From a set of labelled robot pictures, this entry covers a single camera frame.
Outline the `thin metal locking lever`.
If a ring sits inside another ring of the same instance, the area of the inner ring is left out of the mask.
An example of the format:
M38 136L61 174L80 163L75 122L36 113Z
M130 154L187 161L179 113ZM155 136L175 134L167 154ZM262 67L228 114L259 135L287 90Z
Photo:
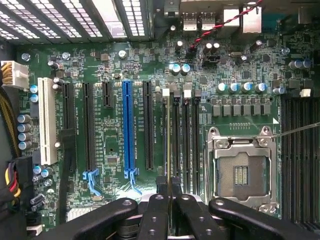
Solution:
M306 125L306 126L303 126L303 127L296 128L296 129L288 130L288 131L273 135L272 138L276 139L276 138L280 138L280 137L283 137L283 136L287 136L287 135L290 135L290 134L294 134L294 133L297 133L297 132L301 132L301 131L312 129L312 128L316 128L316 127L320 127L320 122L309 124L309 125Z

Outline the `green motherboard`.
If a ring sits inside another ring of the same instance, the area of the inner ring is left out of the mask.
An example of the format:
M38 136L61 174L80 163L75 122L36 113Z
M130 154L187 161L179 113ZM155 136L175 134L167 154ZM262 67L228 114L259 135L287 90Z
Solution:
M28 114L27 132L19 135L23 155L33 161L35 206L27 222L42 225L44 231L67 222L72 208L99 208L128 197L139 200L156 191L156 178L165 175L163 140L163 96L168 88L170 177L173 161L173 92L180 92L179 146L180 178L184 192L184 149L182 104L184 90L191 90L190 124L190 193L194 194L193 170L193 98L201 90L199 103L200 194L204 201L204 160L206 140L211 127L223 136L256 136L263 126L272 135L282 133L281 97L290 104L290 130L294 130L293 99L300 102L301 127L315 124L314 101L320 98L320 28L284 34L277 24L272 31L262 31L248 38L233 34L219 37L213 30L206 38L165 32L153 41L101 43L36 44L20 46L17 60L28 67L29 93L20 96L20 111ZM41 164L38 78L49 78L55 90L57 162ZM133 84L135 186L124 176L123 81ZM143 81L151 80L153 100L154 167L146 169ZM102 82L113 84L113 108L103 106ZM60 132L64 128L63 84L74 89L76 171L70 172L71 153L63 148ZM93 86L95 157L99 169L95 189L90 192L85 171L85 140L82 83ZM314 128L308 129L310 160L310 221L303 223L303 131L300 131L300 225L320 235L314 222ZM293 220L293 133L290 136L290 221ZM273 217L282 218L282 143L274 138L277 160L277 200Z

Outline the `long black expansion slot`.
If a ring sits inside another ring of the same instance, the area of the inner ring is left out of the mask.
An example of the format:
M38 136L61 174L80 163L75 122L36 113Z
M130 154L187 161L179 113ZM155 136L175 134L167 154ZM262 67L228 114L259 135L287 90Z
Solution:
M70 172L75 173L77 169L76 160L76 127L75 127L75 99L74 85L65 82L62 85L63 102L63 129L60 131L60 139L64 150L71 153Z
M95 111L93 85L88 82L82 83L83 94L83 133L84 133L84 160L85 171L83 179L88 181L88 187L92 194L101 196L95 189L99 169L96 165L96 140L95 140Z
M153 93L151 80L145 80L143 86L143 120L144 120L144 146L145 168L154 169L154 117Z

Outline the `silver chipset heatsink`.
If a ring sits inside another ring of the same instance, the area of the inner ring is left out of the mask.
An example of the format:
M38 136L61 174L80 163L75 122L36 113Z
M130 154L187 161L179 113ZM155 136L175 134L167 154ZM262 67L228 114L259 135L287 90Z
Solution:
M71 208L68 212L67 212L67 221L72 221L82 215L85 215L89 212L91 212L93 210L92 207L75 207L75 208Z

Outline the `black open PC case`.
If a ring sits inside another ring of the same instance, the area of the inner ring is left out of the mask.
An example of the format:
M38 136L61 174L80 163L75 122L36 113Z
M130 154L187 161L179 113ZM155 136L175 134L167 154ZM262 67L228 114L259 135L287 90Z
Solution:
M144 42L171 31L252 38L320 28L320 0L0 0L0 61L18 45Z

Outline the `short black expansion slot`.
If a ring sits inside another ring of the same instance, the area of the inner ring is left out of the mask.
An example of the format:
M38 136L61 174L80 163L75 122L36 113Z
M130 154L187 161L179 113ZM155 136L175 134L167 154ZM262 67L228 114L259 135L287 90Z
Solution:
M114 107L113 83L110 81L102 82L102 102L104 108Z

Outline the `black RAM slot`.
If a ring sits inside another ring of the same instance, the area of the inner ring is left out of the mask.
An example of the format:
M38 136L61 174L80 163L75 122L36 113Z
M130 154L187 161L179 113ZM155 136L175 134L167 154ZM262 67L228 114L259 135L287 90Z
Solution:
M303 179L303 223L308 225L310 221L310 138L308 136L309 130L303 131L303 165L302 165L302 179Z
M182 135L183 135L183 156L184 156L184 192L186 194L191 191L190 183L190 101L192 97L192 91L186 89L183 91L182 100Z
M164 173L170 179L170 89L162 89L162 128L163 128L163 154Z
M314 186L314 222L320 231L320 97L313 102L313 116L316 127L313 129L313 186Z
M180 176L180 91L173 91L172 100L172 156L173 172L175 176Z
M300 101L297 98L293 99L293 126L294 129L298 129L301 127L301 105ZM293 193L293 220L294 223L300 225L301 222L301 187L300 187L300 180L301 180L301 163L300 163L300 146L301 146L301 137L300 132L296 131L293 134L293 177L292 177L292 193Z
M288 98L281 97L281 132L285 133L290 130L290 104ZM282 195L282 218L284 220L291 220L291 161L290 150L290 136L284 135L281 137L281 195Z
M201 95L201 90L195 90L192 102L193 193L196 195L200 194L199 105L201 102Z

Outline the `white expansion slot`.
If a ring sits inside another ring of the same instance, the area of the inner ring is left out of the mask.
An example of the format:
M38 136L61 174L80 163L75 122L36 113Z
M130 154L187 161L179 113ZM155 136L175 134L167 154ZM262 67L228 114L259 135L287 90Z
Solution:
M47 77L37 79L39 112L39 146L42 165L52 165L58 161L56 103L53 80Z

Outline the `white power connector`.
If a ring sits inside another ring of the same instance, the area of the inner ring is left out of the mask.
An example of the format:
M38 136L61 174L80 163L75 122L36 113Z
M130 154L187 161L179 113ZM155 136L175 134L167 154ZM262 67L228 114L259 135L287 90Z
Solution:
M4 86L29 89L29 69L27 66L13 60L4 60L0 62L0 71Z

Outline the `metal CPU socket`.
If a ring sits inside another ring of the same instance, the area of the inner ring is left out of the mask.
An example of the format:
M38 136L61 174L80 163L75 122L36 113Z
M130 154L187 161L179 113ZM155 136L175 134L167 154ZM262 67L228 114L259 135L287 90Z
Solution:
M205 146L205 203L225 198L269 215L277 211L277 147L269 126L240 136L221 135L213 126Z

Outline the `blue expansion slot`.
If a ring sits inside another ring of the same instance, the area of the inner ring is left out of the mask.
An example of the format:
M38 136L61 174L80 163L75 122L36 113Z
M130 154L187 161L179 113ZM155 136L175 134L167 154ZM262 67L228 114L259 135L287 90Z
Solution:
M139 173L135 163L134 137L134 100L133 82L122 82L122 118L123 118L123 146L124 146L124 178L129 179L131 188L142 195L136 188L136 175Z

